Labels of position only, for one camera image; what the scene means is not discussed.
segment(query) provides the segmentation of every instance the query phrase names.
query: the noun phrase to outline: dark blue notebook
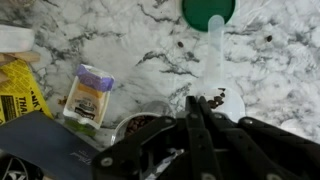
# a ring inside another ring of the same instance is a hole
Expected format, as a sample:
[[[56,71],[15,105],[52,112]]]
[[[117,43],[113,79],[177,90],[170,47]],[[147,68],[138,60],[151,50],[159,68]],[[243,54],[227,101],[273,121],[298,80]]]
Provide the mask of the dark blue notebook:
[[[0,149],[47,171],[54,179],[90,180],[99,151],[35,111],[0,126]]]

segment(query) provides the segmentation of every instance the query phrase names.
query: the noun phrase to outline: purple label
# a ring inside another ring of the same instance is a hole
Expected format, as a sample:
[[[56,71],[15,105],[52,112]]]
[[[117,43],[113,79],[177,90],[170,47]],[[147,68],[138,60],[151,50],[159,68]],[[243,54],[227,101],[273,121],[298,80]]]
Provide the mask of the purple label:
[[[89,72],[82,64],[78,67],[77,76],[81,84],[102,92],[110,91],[114,83],[112,77],[97,76]]]

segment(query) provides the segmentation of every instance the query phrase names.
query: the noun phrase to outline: marble countertop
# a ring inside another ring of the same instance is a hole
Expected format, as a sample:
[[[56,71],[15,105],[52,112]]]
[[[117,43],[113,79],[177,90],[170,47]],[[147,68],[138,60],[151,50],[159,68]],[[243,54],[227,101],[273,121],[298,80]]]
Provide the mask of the marble countertop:
[[[320,2],[241,0],[238,7],[224,55],[247,115],[320,143]],[[37,0],[22,10],[0,7],[0,17],[35,30],[41,61],[31,66],[55,119],[63,119],[57,101],[79,64],[115,76],[103,126],[87,139],[100,149],[110,128],[147,102],[183,110],[207,60],[207,34],[186,24],[175,0]]]

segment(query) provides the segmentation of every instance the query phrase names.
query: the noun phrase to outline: black machine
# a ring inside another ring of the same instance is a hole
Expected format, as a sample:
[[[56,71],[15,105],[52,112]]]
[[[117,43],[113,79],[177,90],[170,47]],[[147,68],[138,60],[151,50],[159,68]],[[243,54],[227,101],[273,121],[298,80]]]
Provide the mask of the black machine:
[[[160,117],[95,157],[93,179],[144,179],[172,149],[183,153],[157,179],[320,179],[320,145],[254,118],[233,123],[193,96],[176,119]]]

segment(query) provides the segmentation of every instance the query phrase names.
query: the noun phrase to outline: green bottle cap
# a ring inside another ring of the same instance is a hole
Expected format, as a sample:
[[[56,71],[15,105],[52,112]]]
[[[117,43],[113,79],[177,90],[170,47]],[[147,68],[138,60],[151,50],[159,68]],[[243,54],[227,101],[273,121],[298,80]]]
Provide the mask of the green bottle cap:
[[[182,0],[182,14],[188,24],[199,31],[208,31],[213,15],[220,15],[228,22],[235,10],[236,0]]]

